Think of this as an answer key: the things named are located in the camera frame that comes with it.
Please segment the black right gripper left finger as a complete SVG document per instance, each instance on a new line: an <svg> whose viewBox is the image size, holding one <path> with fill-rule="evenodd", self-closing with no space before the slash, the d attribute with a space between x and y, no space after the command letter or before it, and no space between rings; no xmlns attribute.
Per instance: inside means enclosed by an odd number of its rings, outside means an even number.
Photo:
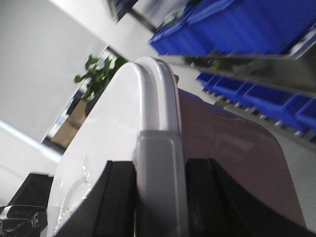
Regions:
<svg viewBox="0 0 316 237"><path fill-rule="evenodd" d="M136 171L131 161L108 161L102 175L57 231L58 237L132 237Z"/></svg>

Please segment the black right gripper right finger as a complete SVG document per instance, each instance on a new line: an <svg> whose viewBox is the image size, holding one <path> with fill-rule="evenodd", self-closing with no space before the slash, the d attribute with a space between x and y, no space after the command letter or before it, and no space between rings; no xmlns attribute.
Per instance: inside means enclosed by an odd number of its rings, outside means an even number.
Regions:
<svg viewBox="0 0 316 237"><path fill-rule="evenodd" d="M258 200L214 159L191 158L185 171L190 236L315 236Z"/></svg>

